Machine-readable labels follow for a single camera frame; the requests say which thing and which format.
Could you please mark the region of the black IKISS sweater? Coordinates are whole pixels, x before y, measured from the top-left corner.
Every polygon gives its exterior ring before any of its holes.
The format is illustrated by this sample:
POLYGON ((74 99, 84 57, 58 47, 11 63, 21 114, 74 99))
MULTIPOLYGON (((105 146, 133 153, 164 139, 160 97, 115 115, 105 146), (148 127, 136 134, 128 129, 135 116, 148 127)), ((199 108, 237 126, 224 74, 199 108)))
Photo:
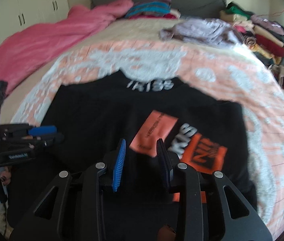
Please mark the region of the black IKISS sweater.
POLYGON ((197 171, 222 171, 252 206, 257 204, 241 105, 216 100, 179 78, 146 84, 117 71, 90 83, 62 85, 42 124, 55 126, 64 139, 41 151, 40 158, 11 168, 11 227, 22 223, 36 198, 66 170, 73 180, 62 231, 77 240, 83 172, 108 158, 121 139, 127 144, 121 183, 104 202, 108 240, 155 240, 162 225, 176 223, 177 205, 165 202, 160 190, 158 139, 197 171))

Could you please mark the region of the striped folded clothes stack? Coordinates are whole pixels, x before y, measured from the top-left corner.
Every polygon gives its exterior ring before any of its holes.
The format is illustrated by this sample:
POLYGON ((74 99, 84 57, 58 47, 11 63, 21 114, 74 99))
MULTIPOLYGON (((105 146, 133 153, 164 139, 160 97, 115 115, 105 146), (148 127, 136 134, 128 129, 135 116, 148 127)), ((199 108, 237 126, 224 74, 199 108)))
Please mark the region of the striped folded clothes stack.
POLYGON ((145 0, 136 2, 128 10, 124 18, 172 18, 179 19, 181 13, 171 8, 171 0, 145 0))

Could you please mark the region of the beige bed sheet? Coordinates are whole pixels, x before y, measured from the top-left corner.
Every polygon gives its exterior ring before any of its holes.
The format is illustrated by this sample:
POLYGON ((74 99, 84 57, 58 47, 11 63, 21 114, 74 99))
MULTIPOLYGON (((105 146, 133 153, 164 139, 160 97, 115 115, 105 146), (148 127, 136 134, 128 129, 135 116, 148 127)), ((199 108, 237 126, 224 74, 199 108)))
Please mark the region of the beige bed sheet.
POLYGON ((159 32, 176 20, 121 20, 80 42, 23 81, 3 103, 0 123, 42 122, 60 85, 86 83, 122 70, 142 82, 181 75, 199 66, 207 47, 161 41, 159 32))

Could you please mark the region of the pink blanket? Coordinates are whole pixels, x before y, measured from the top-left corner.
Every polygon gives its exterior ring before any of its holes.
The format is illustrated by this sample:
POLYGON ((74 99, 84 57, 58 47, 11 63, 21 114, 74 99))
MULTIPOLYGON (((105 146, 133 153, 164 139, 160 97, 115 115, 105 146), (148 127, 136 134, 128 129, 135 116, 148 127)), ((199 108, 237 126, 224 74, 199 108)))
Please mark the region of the pink blanket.
POLYGON ((64 20, 35 24, 6 38, 0 44, 0 81, 7 82, 7 94, 63 52, 106 29, 133 4, 116 0, 94 9, 75 5, 64 20))

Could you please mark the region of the pile of folded clothes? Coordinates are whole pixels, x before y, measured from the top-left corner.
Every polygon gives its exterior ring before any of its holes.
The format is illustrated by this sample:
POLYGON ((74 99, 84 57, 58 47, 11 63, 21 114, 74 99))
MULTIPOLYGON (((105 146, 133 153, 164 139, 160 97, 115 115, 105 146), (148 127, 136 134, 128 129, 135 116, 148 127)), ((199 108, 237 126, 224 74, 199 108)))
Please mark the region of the pile of folded clothes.
POLYGON ((245 11, 233 2, 220 11, 220 19, 244 37, 244 44, 265 66, 284 66, 283 26, 245 11))

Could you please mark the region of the orange white patterned bedspread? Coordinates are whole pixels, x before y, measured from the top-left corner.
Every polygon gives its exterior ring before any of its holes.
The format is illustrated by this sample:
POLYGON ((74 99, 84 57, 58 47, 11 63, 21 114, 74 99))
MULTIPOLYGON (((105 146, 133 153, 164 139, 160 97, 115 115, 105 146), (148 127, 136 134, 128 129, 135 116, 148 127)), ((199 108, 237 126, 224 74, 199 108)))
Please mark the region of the orange white patterned bedspread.
POLYGON ((244 46, 223 50, 177 41, 82 42, 19 85, 5 100, 1 120, 37 125, 61 84, 93 81, 119 69, 140 81, 179 76, 214 98, 242 105, 258 212, 278 238, 284 232, 284 93, 244 46))

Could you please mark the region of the lilac crumpled garment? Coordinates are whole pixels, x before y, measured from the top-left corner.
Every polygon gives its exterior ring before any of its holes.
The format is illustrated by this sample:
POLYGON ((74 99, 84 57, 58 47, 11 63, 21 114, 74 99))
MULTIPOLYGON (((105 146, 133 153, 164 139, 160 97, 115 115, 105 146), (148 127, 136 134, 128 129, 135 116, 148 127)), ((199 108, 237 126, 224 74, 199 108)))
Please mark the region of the lilac crumpled garment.
POLYGON ((192 44, 231 48, 244 43, 244 37, 230 24, 217 18, 191 18, 159 32, 161 40, 176 39, 192 44))

